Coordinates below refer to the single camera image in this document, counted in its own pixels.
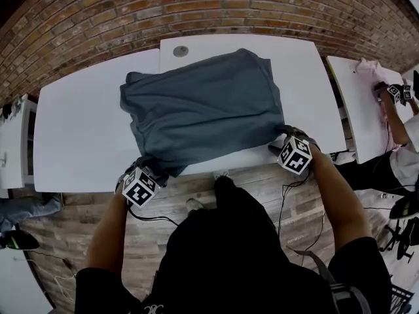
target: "forearm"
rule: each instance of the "forearm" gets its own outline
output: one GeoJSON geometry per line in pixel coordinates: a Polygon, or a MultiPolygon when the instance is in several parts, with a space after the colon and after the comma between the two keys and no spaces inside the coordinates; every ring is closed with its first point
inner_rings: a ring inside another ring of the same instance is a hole
{"type": "Polygon", "coordinates": [[[405,125],[399,118],[395,105],[387,92],[381,93],[381,99],[387,113],[388,124],[392,130],[393,140],[397,144],[406,144],[410,141],[405,125]]]}
{"type": "Polygon", "coordinates": [[[416,103],[416,100],[411,99],[411,100],[408,101],[408,103],[409,103],[410,107],[412,108],[413,115],[419,114],[419,107],[418,107],[418,104],[416,103]]]}
{"type": "Polygon", "coordinates": [[[86,268],[105,269],[120,277],[124,258],[126,214],[125,198],[121,194],[115,194],[94,232],[84,262],[86,268]]]}
{"type": "Polygon", "coordinates": [[[312,151],[312,171],[317,180],[321,199],[333,228],[335,249],[354,239],[372,236],[363,206],[330,159],[316,147],[312,151]]]}

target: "white table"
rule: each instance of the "white table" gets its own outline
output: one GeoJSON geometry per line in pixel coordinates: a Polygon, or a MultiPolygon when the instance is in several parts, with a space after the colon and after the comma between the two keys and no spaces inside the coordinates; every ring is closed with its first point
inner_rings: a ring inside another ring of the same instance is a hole
{"type": "Polygon", "coordinates": [[[0,250],[0,313],[47,314],[53,308],[21,250],[0,250]]]}
{"type": "MultiPolygon", "coordinates": [[[[325,153],[346,149],[335,97],[313,42],[264,35],[201,35],[166,39],[160,43],[160,72],[240,48],[271,59],[286,124],[304,130],[316,139],[325,153]],[[188,54],[181,58],[174,56],[173,50],[177,46],[186,46],[188,54]]],[[[269,164],[276,159],[266,146],[261,146],[191,165],[182,175],[269,164]]]]}
{"type": "Polygon", "coordinates": [[[41,90],[33,166],[38,192],[110,192],[140,153],[119,86],[130,71],[158,73],[159,50],[105,61],[41,90]]]}
{"type": "MultiPolygon", "coordinates": [[[[339,92],[342,96],[348,120],[354,138],[356,160],[366,162],[389,150],[393,140],[390,134],[388,141],[387,126],[383,124],[380,105],[367,84],[356,72],[358,61],[328,56],[327,62],[335,76],[339,92]]],[[[403,84],[400,73],[385,69],[390,84],[403,84]]],[[[406,122],[413,116],[409,105],[396,105],[400,119],[406,122]]]]}
{"type": "Polygon", "coordinates": [[[27,96],[22,100],[17,113],[0,123],[0,188],[4,189],[33,184],[33,175],[28,169],[27,143],[30,113],[36,113],[37,105],[27,96]]]}

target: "wooden floor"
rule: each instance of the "wooden floor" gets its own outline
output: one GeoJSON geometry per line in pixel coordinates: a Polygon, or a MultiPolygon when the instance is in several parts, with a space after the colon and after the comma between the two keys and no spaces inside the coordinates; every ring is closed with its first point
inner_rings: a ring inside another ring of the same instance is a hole
{"type": "MultiPolygon", "coordinates": [[[[276,226],[282,205],[282,185],[300,180],[276,164],[232,170],[230,176],[237,186],[245,188],[264,205],[276,226]]],[[[145,206],[141,215],[146,217],[166,215],[181,222],[187,217],[185,202],[189,198],[200,200],[208,208],[214,207],[213,184],[211,173],[170,179],[168,187],[161,190],[156,198],[145,206]]],[[[41,244],[38,250],[40,253],[68,259],[73,271],[70,271],[62,260],[54,257],[31,253],[31,259],[53,275],[69,277],[76,273],[82,268],[93,231],[111,196],[112,194],[102,193],[65,194],[65,209],[61,213],[49,218],[25,220],[21,224],[21,228],[33,234],[41,244]]],[[[360,198],[365,206],[391,207],[396,197],[382,199],[378,192],[367,190],[360,193],[360,198]]],[[[381,232],[381,229],[388,221],[387,212],[367,211],[373,234],[381,241],[386,239],[386,234],[381,232]]],[[[319,190],[313,177],[310,176],[306,183],[288,193],[282,211],[281,243],[290,261],[301,264],[302,258],[287,246],[305,249],[311,245],[319,235],[322,219],[323,207],[319,190]]],[[[333,234],[327,218],[324,219],[323,231],[312,250],[328,262],[334,253],[333,234]]],[[[128,215],[122,281],[140,300],[150,291],[153,276],[164,256],[166,244],[173,230],[174,225],[169,222],[142,222],[128,215]]],[[[397,271],[401,276],[398,280],[395,275],[393,282],[398,282],[402,287],[409,287],[416,278],[415,266],[419,265],[415,262],[407,265],[405,259],[396,261],[394,252],[384,255],[390,272],[397,271]]],[[[304,265],[309,268],[314,267],[309,259],[304,260],[304,265]]],[[[73,313],[74,303],[71,298],[75,299],[75,280],[60,279],[60,283],[68,293],[65,297],[49,274],[37,266],[35,270],[57,307],[55,313],[73,313]]]]}

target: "jeans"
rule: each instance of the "jeans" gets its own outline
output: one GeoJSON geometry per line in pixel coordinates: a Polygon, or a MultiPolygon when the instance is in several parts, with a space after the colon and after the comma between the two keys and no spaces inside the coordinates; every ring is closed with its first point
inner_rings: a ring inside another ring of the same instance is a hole
{"type": "Polygon", "coordinates": [[[45,217],[55,214],[63,209],[63,203],[52,198],[44,204],[42,199],[36,197],[23,197],[17,199],[0,199],[0,232],[5,234],[12,227],[26,218],[45,217]]]}

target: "brick wall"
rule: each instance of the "brick wall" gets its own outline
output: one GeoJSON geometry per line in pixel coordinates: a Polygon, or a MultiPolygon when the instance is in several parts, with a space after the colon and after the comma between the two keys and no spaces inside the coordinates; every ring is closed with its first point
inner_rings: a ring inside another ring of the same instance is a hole
{"type": "Polygon", "coordinates": [[[256,33],[308,39],[320,54],[419,61],[407,0],[27,0],[0,29],[0,103],[161,39],[256,33]]]}

